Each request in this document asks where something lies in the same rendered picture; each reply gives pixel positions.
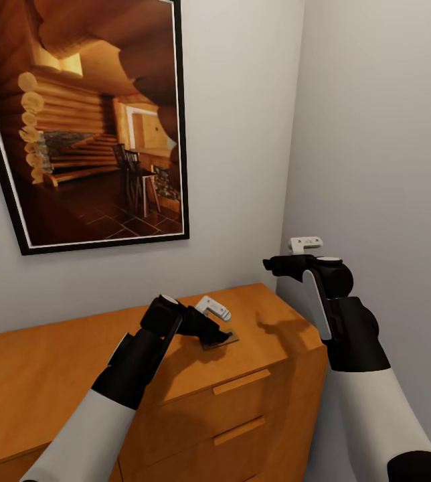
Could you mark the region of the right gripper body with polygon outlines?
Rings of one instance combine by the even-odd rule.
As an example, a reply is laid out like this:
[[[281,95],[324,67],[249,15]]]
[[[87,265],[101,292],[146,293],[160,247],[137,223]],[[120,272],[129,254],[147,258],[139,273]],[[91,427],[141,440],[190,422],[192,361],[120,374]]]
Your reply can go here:
[[[272,273],[274,276],[290,276],[298,280],[294,275],[294,267],[303,258],[313,257],[312,254],[304,254],[304,256],[273,256],[272,257]]]

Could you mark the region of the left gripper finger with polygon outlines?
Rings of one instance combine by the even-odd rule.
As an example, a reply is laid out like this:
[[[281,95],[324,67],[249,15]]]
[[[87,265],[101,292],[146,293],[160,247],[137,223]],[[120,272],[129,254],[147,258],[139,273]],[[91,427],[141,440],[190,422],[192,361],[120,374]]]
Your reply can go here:
[[[228,334],[225,334],[225,333],[223,333],[222,331],[219,330],[218,333],[216,334],[216,337],[215,337],[213,343],[216,342],[219,345],[219,344],[227,341],[228,338],[229,338]]]

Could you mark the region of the mousetrap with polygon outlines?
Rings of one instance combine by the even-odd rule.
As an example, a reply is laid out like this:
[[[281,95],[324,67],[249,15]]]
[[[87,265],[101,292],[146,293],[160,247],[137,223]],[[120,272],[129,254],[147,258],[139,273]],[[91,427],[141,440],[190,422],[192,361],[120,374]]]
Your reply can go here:
[[[202,344],[202,347],[204,349],[204,351],[209,351],[211,349],[215,349],[215,348],[218,348],[218,347],[222,347],[224,345],[227,345],[227,344],[230,344],[230,343],[234,343],[236,341],[239,341],[240,339],[238,338],[237,334],[234,332],[233,329],[226,329],[226,330],[223,330],[222,331],[223,333],[225,334],[228,334],[229,335],[229,338],[227,341],[221,343],[221,344],[217,344],[216,342],[211,344],[211,345],[206,345],[201,339],[199,340]]]

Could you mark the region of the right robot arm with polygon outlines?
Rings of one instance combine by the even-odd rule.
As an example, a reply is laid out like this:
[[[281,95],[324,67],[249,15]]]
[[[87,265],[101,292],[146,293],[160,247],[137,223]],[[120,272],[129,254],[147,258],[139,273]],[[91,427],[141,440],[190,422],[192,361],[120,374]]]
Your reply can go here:
[[[381,347],[377,319],[359,297],[348,297],[353,275],[342,260],[304,254],[321,245],[319,237],[291,238],[288,256],[263,265],[304,284],[327,346],[357,482],[431,482],[431,442]]]

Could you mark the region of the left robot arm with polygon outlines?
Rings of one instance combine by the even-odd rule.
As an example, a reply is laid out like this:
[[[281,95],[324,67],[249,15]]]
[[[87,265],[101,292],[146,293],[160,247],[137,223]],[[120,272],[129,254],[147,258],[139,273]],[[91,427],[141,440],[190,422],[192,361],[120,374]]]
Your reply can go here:
[[[206,345],[228,340],[208,311],[224,322],[231,320],[231,313],[207,296],[188,308],[166,295],[155,298],[141,329],[121,339],[108,367],[19,482],[108,482],[145,387],[174,336],[196,336]]]

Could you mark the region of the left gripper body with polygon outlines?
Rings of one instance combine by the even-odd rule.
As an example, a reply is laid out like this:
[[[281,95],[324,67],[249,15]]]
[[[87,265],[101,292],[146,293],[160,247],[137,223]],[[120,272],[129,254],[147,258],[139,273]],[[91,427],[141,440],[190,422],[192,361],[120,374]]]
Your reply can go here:
[[[188,306],[194,316],[193,327],[186,335],[199,337],[206,345],[213,344],[220,326],[211,319],[201,314],[193,306]]]

